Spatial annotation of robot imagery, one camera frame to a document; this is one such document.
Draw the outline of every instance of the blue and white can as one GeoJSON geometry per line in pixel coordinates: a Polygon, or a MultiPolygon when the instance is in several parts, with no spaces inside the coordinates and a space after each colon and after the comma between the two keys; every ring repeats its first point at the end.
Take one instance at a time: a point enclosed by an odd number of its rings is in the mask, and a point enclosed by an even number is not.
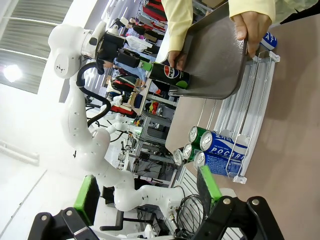
{"type": "Polygon", "coordinates": [[[271,51],[275,49],[275,47],[277,46],[278,40],[275,36],[273,36],[270,32],[267,31],[264,37],[262,38],[260,44],[271,51]]]}
{"type": "Polygon", "coordinates": [[[227,176],[229,174],[230,177],[234,177],[238,175],[238,172],[240,172],[241,161],[231,159],[228,164],[228,160],[229,159],[227,157],[199,151],[195,155],[193,161],[197,169],[198,167],[207,165],[210,169],[210,172],[213,174],[219,174],[224,176],[227,176]]]}
{"type": "Polygon", "coordinates": [[[229,158],[234,147],[231,158],[244,159],[248,146],[239,143],[234,146],[234,144],[235,142],[231,137],[219,135],[213,131],[206,131],[200,139],[200,148],[204,152],[229,158]]]}

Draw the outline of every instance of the gray tray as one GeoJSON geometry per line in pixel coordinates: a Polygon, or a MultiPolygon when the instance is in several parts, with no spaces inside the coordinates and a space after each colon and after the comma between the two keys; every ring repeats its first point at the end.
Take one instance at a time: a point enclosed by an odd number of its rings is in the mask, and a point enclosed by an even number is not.
{"type": "Polygon", "coordinates": [[[238,41],[225,3],[192,25],[186,35],[184,71],[191,79],[187,89],[170,87],[170,96],[225,99],[235,94],[243,78],[247,40],[238,41]]]}

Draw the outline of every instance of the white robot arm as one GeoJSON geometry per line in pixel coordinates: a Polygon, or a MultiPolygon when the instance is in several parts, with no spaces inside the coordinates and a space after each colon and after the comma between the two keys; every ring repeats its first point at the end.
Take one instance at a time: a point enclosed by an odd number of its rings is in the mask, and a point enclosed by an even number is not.
{"type": "Polygon", "coordinates": [[[116,130],[137,130],[126,123],[129,119],[116,114],[111,118],[117,122],[107,129],[95,128],[90,132],[88,128],[85,94],[77,86],[77,77],[82,56],[96,57],[105,26],[106,23],[101,22],[92,32],[61,24],[50,34],[48,43],[55,57],[55,72],[61,78],[70,78],[70,91],[61,120],[63,134],[68,144],[77,151],[75,160],[79,166],[95,175],[100,185],[114,186],[114,204],[118,210],[126,212],[137,206],[151,204],[159,206],[163,215],[169,217],[172,209],[180,205],[183,198],[181,189],[146,185],[135,190],[132,173],[115,169],[104,158],[110,144],[110,134],[116,130]]]}

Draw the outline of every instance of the table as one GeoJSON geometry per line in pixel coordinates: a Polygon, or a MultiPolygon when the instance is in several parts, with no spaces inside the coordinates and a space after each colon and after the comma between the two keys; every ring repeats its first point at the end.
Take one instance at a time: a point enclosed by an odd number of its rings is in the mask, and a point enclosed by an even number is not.
{"type": "MultiPolygon", "coordinates": [[[[285,239],[318,239],[320,15],[276,26],[270,32],[278,39],[275,53],[281,61],[275,66],[263,124],[246,172],[248,181],[239,184],[221,175],[214,177],[220,187],[234,189],[241,200],[264,197],[285,239]]],[[[180,97],[166,141],[170,151],[188,141],[188,131],[198,123],[204,101],[180,97]]],[[[213,104],[214,100],[206,100],[200,127],[206,127],[213,104]]]]}

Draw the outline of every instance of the metal shelf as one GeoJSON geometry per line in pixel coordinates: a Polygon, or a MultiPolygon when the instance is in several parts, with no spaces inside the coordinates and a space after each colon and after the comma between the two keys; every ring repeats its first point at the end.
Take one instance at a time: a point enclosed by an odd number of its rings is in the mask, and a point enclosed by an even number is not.
{"type": "MultiPolygon", "coordinates": [[[[231,95],[222,102],[214,130],[218,134],[223,133],[223,135],[226,135],[225,133],[228,133],[227,137],[233,138],[235,144],[238,143],[237,140],[241,136],[248,145],[246,156],[241,162],[241,168],[233,178],[236,183],[245,184],[247,181],[245,174],[265,116],[275,63],[279,61],[280,57],[271,51],[263,51],[258,57],[248,61],[240,89],[236,94],[231,95]]],[[[211,124],[216,104],[217,101],[214,104],[207,126],[211,124]]]]}

